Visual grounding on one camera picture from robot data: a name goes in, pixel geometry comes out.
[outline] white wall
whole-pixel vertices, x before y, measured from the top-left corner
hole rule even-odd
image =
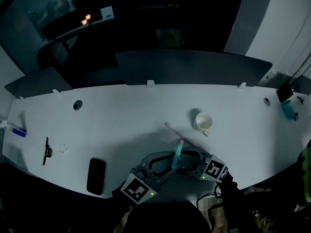
[[[0,46],[0,113],[6,117],[9,115],[10,107],[15,97],[4,89],[4,86],[23,76],[25,75],[22,71]]]
[[[311,0],[270,0],[246,56],[269,61],[272,70],[287,74],[311,40],[311,20],[306,20],[310,8]]]

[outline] teal marker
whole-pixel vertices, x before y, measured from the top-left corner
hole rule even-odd
[[[181,149],[183,148],[183,144],[184,144],[184,140],[180,139],[179,140],[179,144],[178,144],[177,149],[176,149],[176,153],[175,153],[174,159],[173,159],[172,169],[175,169],[176,166],[177,166],[177,162],[179,160],[179,156],[180,156],[180,153],[181,153]]]

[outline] teal object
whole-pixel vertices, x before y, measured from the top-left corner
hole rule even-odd
[[[175,169],[177,167],[177,163],[178,163],[178,160],[179,160],[181,149],[183,148],[183,144],[184,144],[184,140],[180,140],[179,144],[177,146],[177,149],[176,149],[176,153],[175,153],[175,156],[174,156],[174,159],[173,159],[172,166],[171,166],[172,169]]]
[[[283,108],[283,111],[284,111],[286,117],[289,120],[293,120],[295,117],[295,112],[293,109],[292,102],[290,100],[286,101],[285,103],[282,104],[282,108]]]

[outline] white table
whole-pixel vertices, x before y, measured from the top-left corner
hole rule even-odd
[[[288,121],[276,91],[264,87],[238,90],[225,85],[100,86],[13,101],[9,120],[22,126],[25,139],[6,132],[3,154],[28,171],[56,185],[84,194],[89,160],[106,161],[104,193],[108,198],[132,167],[149,153],[172,151],[177,137],[166,121],[198,146],[224,160],[245,188],[266,180],[293,164],[311,139],[311,99],[302,105],[291,97],[298,121]],[[271,102],[270,107],[264,98]],[[79,111],[73,110],[82,100]],[[209,137],[192,129],[196,109],[209,113]],[[53,156],[42,165],[46,137]],[[65,153],[57,147],[66,144]],[[214,184],[174,175],[156,200],[193,200]]]

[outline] person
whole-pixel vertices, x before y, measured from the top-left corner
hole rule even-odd
[[[225,217],[228,229],[238,230],[239,233],[259,233],[251,210],[243,201],[237,183],[228,172],[222,183],[219,184],[224,200]],[[114,229],[124,214],[129,211],[133,202],[120,188],[113,191],[113,197],[108,201],[115,205],[107,228]],[[210,232],[208,222],[202,213],[191,204],[185,202],[169,203],[142,203],[134,207],[124,226],[125,233],[153,233],[153,232]]]

